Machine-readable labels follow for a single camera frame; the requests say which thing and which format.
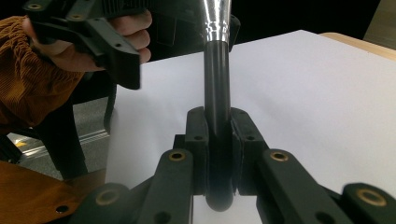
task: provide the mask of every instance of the white tabletop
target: white tabletop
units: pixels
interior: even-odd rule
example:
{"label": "white tabletop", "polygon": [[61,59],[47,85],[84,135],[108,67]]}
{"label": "white tabletop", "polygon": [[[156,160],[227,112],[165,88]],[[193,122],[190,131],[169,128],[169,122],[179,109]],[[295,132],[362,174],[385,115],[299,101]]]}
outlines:
{"label": "white tabletop", "polygon": [[[291,152],[320,185],[375,185],[396,197],[396,62],[297,31],[233,47],[231,104],[272,148]],[[204,105],[202,53],[142,65],[142,89],[118,88],[106,182],[152,176],[187,112]],[[260,223],[254,197],[224,213],[195,197],[194,224]]]}

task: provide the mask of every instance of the silver metal ferrule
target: silver metal ferrule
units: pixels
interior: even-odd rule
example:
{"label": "silver metal ferrule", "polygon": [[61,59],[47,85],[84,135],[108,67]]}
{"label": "silver metal ferrule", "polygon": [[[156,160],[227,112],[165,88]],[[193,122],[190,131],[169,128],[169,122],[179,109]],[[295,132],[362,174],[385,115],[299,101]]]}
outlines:
{"label": "silver metal ferrule", "polygon": [[215,40],[229,43],[231,0],[201,0],[205,43]]}

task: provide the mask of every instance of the human hand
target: human hand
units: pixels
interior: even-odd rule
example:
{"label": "human hand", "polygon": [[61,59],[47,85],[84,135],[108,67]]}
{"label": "human hand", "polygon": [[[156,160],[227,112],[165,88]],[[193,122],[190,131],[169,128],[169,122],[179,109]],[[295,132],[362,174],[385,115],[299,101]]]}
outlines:
{"label": "human hand", "polygon": [[[151,52],[147,49],[150,38],[146,30],[151,25],[151,22],[151,14],[147,10],[142,14],[118,17],[109,21],[114,29],[129,40],[132,46],[139,51],[141,63],[148,62],[151,57]],[[40,44],[36,39],[36,34],[29,18],[23,21],[22,29],[32,38],[35,49],[42,55],[49,57],[61,69],[70,72],[104,70],[104,68],[95,65],[90,55],[78,52],[72,43],[57,40],[49,45]]]}

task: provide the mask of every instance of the black chair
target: black chair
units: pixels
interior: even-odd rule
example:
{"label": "black chair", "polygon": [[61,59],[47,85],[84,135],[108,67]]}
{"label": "black chair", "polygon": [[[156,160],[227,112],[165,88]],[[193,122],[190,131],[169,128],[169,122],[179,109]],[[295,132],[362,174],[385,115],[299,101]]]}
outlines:
{"label": "black chair", "polygon": [[[109,133],[116,92],[117,85],[106,72],[87,73],[64,105],[49,113],[39,125],[14,133],[41,140],[63,179],[85,175],[88,170],[79,142],[73,105],[108,97],[104,128]],[[0,160],[18,163],[21,155],[6,135],[0,136]]]}

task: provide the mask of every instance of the white table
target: white table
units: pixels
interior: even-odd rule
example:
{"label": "white table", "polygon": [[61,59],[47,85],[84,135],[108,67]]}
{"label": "white table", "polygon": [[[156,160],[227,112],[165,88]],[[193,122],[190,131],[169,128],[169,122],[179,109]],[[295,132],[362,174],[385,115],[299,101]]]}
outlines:
{"label": "white table", "polygon": [[[118,88],[106,182],[152,176],[204,105],[202,53],[146,63],[142,89]],[[396,197],[396,62],[297,31],[233,47],[232,107],[249,113],[269,147],[291,152],[320,185],[375,185]],[[224,213],[195,197],[194,224],[260,223],[254,197]]]}

